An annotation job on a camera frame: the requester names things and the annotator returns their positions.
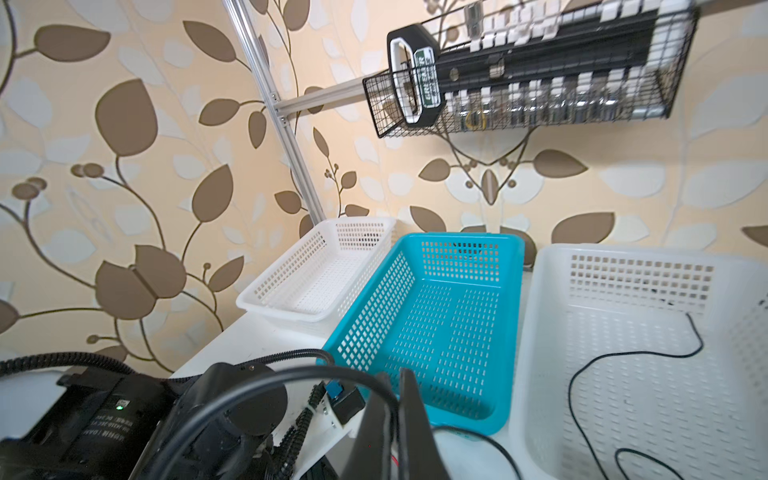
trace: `table surface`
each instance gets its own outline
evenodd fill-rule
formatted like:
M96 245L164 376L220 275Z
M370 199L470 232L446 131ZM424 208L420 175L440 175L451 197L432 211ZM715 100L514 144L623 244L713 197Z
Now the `table surface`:
M522 331L523 319L525 318L525 305L528 299L528 291L531 287L532 276L532 273L523 272L520 316L518 318L518 346L520 345L520 332ZM246 313L206 345L172 376L197 375L217 362L237 364L260 356L285 352L287 350L319 349L323 347L325 341L326 339L322 337L280 329L257 313ZM314 362L314 359L294 359L271 366L274 369L285 369L292 366L311 365ZM282 438L285 431L293 423L293 420L304 408L313 383L311 381L295 382L286 386L289 399L288 410L283 421L275 429L275 443L278 443L279 439ZM362 412L355 415L349 423L342 427L331 408L325 408L323 401L317 409L317 414L313 417L304 446L296 461L296 474L294 478L299 478L339 440L347 435L356 435L361 419ZM509 425L507 424L493 435L494 439L506 447L507 450L510 449L508 430ZM439 434L437 436L437 443L453 480L481 478L478 476L480 474L478 470L487 470L489 475L511 471L505 460L485 443L469 441L449 433ZM504 478L514 478L514 474L505 473Z

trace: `plastic basket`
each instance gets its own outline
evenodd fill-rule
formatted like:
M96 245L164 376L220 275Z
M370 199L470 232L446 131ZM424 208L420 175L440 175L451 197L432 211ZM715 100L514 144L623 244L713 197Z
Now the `plastic basket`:
M768 478L768 266L691 251L557 245L539 252L509 433L525 478L601 480L568 410L571 377L605 353L691 353L597 361L574 384L575 415L609 478L619 448L685 479ZM633 480L676 478L631 453Z
M323 347L339 365L416 375L433 425L491 434L509 416L524 244L412 233L389 252Z
M271 323L328 336L392 246L393 218L324 220L264 270L237 306Z

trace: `metal bracket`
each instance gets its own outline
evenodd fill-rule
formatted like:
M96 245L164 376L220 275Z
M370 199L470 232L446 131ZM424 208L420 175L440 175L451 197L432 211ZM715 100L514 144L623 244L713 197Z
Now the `metal bracket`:
M293 130L286 121L286 113L277 111L276 103L280 101L280 95L277 93L277 86L270 73L269 62L264 57L264 53L257 47L256 31L250 21L245 2L244 0L223 0L223 3L230 15L237 37L240 39L240 44L243 46L243 53L245 53L248 65L253 72L253 78L261 91L266 106L265 110L272 119L275 130L277 130L277 137L285 149L290 169L293 172L294 180L296 180L296 186L304 199L307 210L310 212L312 223L317 225L326 219L326 215L301 155L299 144L296 142L296 135L293 134Z
M352 100L356 97L361 97L360 100L364 101L366 92L362 88L363 79L364 77L355 78L332 87L314 91L311 94L291 98L290 100L278 101L275 104L275 108L277 108L277 112L281 115L290 115L300 110L308 110L312 107L332 104L337 101Z

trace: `black cable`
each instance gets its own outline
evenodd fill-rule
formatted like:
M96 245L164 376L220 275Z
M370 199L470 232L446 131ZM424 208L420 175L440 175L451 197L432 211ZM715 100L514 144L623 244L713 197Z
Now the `black cable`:
M316 409L325 394L325 383L320 382L315 385L310 393L310 398L307 400L309 407ZM304 446L304 439L314 416L314 411L309 407L304 407L304 410L296 418L296 426L290 426L283 441L280 442L276 462L279 466L276 477L279 480L289 480L293 476L293 467L296 465L296 459L299 458L301 448Z
M469 435L472 437L475 437L476 439L485 440L486 442L493 445L493 447L504 456L504 458L507 459L507 462L509 462L509 465L512 465L512 470L515 470L515 475L518 476L518 480L523 480L523 476L520 475L520 470L518 469L518 464L515 463L515 460L512 458L512 455L509 455L509 452L507 452L507 449L505 449L501 443L496 442L491 437L488 437L486 435L483 435L478 432L473 432L472 430L462 429L460 427L454 427L451 425L440 425L436 427L432 427L433 432L439 432L441 430L447 431L447 432L457 432L462 433L464 435Z
M90 352L56 352L21 356L0 362L0 377L29 370L55 366L93 366L110 372L130 375L136 373L130 366L110 356Z
M584 430L582 429L581 425L579 425L578 420L576 419L576 415L574 414L574 408L571 403L571 390L573 389L574 383L576 382L576 378L586 369L588 369L593 363L597 362L598 360L606 359L610 356L627 356L627 355L653 355L653 356L663 356L665 358L669 359L687 359L690 358L697 353L699 353L704 348L704 341L701 339L701 335L699 335L699 331L696 329L696 325L694 324L694 319L691 318L690 313L685 314L686 317L688 317L688 322L690 322L690 328L693 329L694 333L696 334L696 337L699 339L699 348L695 349L691 353L686 353L684 355L674 355L672 353L661 353L661 352L648 352L646 350L639 350L636 352L619 352L619 353L606 353L604 355L596 356L592 360L587 363L587 365L581 367L578 372L576 372L571 377L571 382L568 383L568 410L571 411L571 418L574 420L574 423L576 424L576 428L579 432L581 432L581 436L584 437L584 441L587 443L587 447L589 448L589 452L592 454L592 458L594 458L594 462L598 464L598 468L600 469L600 473L603 474L603 478L605 480L610 480L608 478L608 475L605 473L605 470L603 470L603 465L600 463L600 460L598 459L598 455L594 452L594 449L592 448L592 444L589 442L589 439L587 438L587 434L584 433ZM677 470L670 467L666 463L662 462L658 458L654 458L646 453L639 452L634 449L618 449L616 453L614 453L614 459L616 461L616 465L618 465L619 470L621 471L621 474L624 476L625 480L630 480L627 476L627 473L624 471L624 469L621 467L621 463L619 462L619 454L627 452L627 453L633 453L635 455L639 455L643 458L647 458L648 460L651 460L652 462L657 463L658 465L661 465L662 467L666 468L675 476L677 476L680 480L684 480L683 477L677 473Z
M345 379L369 388L382 397L389 407L390 415L395 419L398 412L397 397L377 378L365 372L347 369L340 366L301 366L293 369L280 370L268 376L259 376L220 394L215 399L200 407L186 423L180 425L165 446L157 452L145 474L139 478L165 480L178 460L182 451L195 439L211 419L232 409L242 401L268 392L288 382L307 379Z
M273 353L271 355L260 356L257 359L238 363L235 366L239 367L241 370L245 370L249 366L254 365L256 363L260 363L262 365L269 365L270 363L282 362L285 360L292 360L292 359L301 359L301 358L307 358L307 357L324 360L326 365L336 364L336 362L333 360L333 355L331 355L330 353L326 352L323 349L297 349L297 350L289 350L288 352L280 352L280 353ZM189 380L194 380L198 378L200 378L199 375L192 375L192 376L185 376L178 379L168 379L168 380L170 380L171 382L184 383Z

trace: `wall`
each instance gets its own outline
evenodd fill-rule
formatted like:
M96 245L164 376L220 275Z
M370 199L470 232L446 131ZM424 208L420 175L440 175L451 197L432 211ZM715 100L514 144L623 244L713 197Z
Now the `wall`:
M289 98L386 68L388 31L465 3L253 0L252 15ZM330 217L768 260L767 25L766 3L703 18L665 121L380 140L357 103L303 112L297 137Z
M293 183L227 13L3 5L2 355L98 350L167 374L299 238L273 199Z

